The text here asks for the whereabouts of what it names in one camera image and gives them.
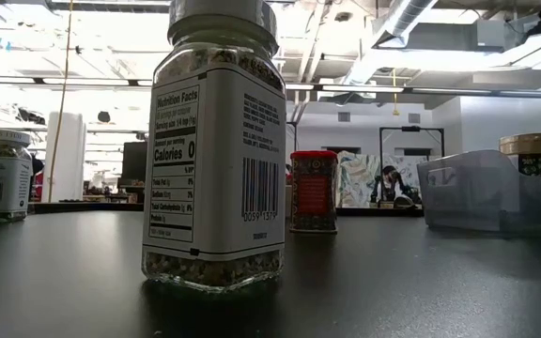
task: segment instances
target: glass jar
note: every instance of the glass jar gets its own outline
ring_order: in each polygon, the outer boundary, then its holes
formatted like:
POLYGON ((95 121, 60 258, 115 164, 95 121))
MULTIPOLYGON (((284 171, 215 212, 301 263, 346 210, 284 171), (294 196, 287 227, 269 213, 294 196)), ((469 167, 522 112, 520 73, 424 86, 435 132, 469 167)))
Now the glass jar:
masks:
POLYGON ((225 292, 276 277, 285 241, 285 83, 262 0, 171 2, 154 73, 142 271, 225 292))
POLYGON ((30 135, 0 130, 0 219, 15 222, 26 218, 33 161, 28 149, 30 135))

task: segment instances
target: seasoning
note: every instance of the seasoning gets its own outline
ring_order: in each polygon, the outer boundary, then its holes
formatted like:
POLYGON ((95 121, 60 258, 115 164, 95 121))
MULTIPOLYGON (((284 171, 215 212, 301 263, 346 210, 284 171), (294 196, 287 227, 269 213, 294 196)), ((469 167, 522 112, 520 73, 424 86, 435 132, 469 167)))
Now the seasoning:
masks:
POLYGON ((293 193, 291 227, 294 232, 336 233, 335 172, 332 151, 296 151, 291 154, 293 193))
POLYGON ((152 88, 142 270, 225 292, 276 277, 285 241, 285 84, 262 0, 170 5, 152 88))
POLYGON ((541 133, 507 136, 500 139, 500 151, 526 176, 541 176, 541 133))
POLYGON ((32 158, 28 153, 30 135, 0 130, 0 219, 26 218, 30 196, 32 158))

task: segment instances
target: clear plastic bin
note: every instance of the clear plastic bin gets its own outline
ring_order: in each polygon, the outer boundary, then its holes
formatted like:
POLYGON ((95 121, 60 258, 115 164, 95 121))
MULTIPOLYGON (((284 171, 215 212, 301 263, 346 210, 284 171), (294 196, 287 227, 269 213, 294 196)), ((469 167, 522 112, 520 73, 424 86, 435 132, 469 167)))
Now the clear plastic bin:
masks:
POLYGON ((541 236, 541 177, 480 150, 417 165, 429 227, 541 236))

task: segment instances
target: brown lid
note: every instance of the brown lid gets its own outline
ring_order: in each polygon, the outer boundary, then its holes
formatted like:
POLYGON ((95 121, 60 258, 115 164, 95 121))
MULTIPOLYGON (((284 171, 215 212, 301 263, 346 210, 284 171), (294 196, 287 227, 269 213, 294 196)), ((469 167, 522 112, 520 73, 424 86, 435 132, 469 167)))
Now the brown lid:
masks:
POLYGON ((541 132, 503 137, 500 151, 506 155, 541 154, 541 132))

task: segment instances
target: nutrition facts label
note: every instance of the nutrition facts label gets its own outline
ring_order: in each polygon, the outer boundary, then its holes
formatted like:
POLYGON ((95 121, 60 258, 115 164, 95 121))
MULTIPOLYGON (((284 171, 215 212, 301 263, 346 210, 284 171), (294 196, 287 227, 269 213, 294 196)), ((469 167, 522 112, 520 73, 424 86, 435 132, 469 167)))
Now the nutrition facts label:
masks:
POLYGON ((156 98, 149 236, 193 241, 199 85, 156 98))

